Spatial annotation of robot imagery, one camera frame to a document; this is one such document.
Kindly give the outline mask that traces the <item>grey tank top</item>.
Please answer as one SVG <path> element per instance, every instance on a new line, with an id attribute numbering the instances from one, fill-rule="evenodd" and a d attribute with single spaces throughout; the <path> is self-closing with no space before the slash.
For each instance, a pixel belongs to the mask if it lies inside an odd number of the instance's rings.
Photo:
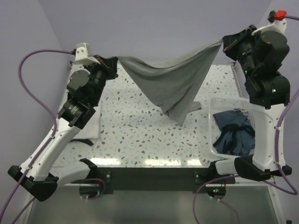
<path id="1" fill-rule="evenodd" d="M 201 109 L 194 99 L 221 45 L 222 40 L 216 40 L 162 63 L 147 63 L 133 56 L 117 59 L 149 101 L 182 126 L 188 113 Z"/>

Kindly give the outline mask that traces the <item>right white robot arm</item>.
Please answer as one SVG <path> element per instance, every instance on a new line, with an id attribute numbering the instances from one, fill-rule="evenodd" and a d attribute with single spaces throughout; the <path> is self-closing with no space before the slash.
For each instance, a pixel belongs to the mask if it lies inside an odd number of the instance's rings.
<path id="1" fill-rule="evenodd" d="M 290 104 L 290 82 L 278 71 L 290 50 L 284 32 L 250 25 L 237 34 L 224 36 L 222 41 L 224 54 L 237 61 L 245 75 L 255 124 L 254 128 L 227 125 L 222 132 L 252 133 L 255 148 L 251 155 L 212 162 L 205 178 L 219 183 L 228 175 L 254 181 L 290 175 L 292 168 L 285 163 L 283 141 L 279 138 Z"/>

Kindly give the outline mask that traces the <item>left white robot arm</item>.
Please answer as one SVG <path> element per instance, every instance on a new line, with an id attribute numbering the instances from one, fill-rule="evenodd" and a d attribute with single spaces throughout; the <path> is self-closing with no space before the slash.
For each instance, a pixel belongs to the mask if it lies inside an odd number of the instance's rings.
<path id="1" fill-rule="evenodd" d="M 51 170 L 65 147 L 95 114 L 106 81 L 118 77 L 116 57 L 96 56 L 95 59 L 94 63 L 70 75 L 66 86 L 67 100 L 55 117 L 56 126 L 41 143 L 42 151 L 37 149 L 20 166 L 8 170 L 8 174 L 40 202 L 65 184 L 96 180 L 97 166 L 88 159 L 80 159 L 64 172 Z"/>

